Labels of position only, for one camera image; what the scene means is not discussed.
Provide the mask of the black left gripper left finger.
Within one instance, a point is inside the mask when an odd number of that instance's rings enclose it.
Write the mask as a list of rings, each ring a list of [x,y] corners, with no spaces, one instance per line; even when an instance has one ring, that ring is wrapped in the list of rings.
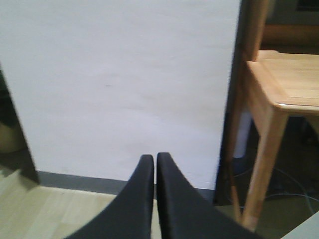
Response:
[[[154,159],[145,154],[115,199],[69,239],[150,239],[154,203]]]

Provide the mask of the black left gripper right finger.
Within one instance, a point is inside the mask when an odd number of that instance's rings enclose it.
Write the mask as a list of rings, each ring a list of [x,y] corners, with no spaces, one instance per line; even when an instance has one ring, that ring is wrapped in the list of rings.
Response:
[[[163,239],[258,239],[206,201],[168,152],[157,154],[157,202]]]

